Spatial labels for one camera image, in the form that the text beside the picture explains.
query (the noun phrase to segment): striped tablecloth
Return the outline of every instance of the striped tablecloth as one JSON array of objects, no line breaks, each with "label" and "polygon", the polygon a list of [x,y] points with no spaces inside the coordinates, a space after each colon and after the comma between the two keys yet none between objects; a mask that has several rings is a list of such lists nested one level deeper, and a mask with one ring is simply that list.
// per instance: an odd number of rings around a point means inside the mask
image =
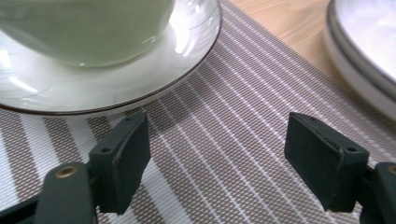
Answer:
[{"label": "striped tablecloth", "polygon": [[87,153],[128,114],[148,112],[152,160],[124,216],[101,223],[357,223],[324,213],[284,159],[290,111],[323,120],[396,162],[396,125],[324,76],[230,2],[219,40],[160,100],[94,119],[0,111],[0,210],[40,191],[46,172]]}]

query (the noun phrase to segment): white dish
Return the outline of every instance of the white dish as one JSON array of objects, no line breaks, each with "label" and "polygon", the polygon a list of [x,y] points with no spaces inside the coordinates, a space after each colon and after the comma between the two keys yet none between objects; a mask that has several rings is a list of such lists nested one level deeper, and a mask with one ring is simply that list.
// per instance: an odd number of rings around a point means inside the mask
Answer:
[{"label": "white dish", "polygon": [[349,85],[369,104],[396,120],[396,8],[389,3],[332,0],[325,43]]},{"label": "white dish", "polygon": [[0,31],[0,107],[57,117],[95,117],[136,108],[185,80],[213,48],[220,26],[218,0],[177,0],[154,47],[106,68],[58,63]]}]

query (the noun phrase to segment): white plate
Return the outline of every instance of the white plate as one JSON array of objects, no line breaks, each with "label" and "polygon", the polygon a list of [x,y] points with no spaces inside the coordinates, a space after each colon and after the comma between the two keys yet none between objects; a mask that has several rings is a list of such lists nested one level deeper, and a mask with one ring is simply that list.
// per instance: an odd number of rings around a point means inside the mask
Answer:
[{"label": "white plate", "polygon": [[136,108],[185,80],[213,48],[220,26],[218,0],[177,0],[164,34],[150,50],[106,68],[58,63],[0,31],[0,107],[57,117]]},{"label": "white plate", "polygon": [[362,98],[394,120],[395,40],[396,8],[390,1],[330,2],[325,43],[334,64]]}]

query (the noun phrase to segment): wooden table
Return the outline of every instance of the wooden table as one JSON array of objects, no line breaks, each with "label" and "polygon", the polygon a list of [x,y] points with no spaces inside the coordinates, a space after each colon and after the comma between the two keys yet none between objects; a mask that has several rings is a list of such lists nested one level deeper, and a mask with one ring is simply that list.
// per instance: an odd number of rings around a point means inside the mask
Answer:
[{"label": "wooden table", "polygon": [[327,53],[323,31],[330,0],[230,0],[300,53],[315,67],[347,86]]}]

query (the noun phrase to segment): brass screw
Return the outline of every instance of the brass screw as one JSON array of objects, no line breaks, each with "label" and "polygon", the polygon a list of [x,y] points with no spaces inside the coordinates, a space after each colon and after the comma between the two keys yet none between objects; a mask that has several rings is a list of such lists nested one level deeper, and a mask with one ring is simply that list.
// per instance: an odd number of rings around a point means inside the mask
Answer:
[{"label": "brass screw", "polygon": [[396,165],[390,166],[388,167],[388,170],[393,173],[394,175],[396,175]]},{"label": "brass screw", "polygon": [[78,171],[76,166],[66,166],[55,173],[57,178],[66,178]]}]

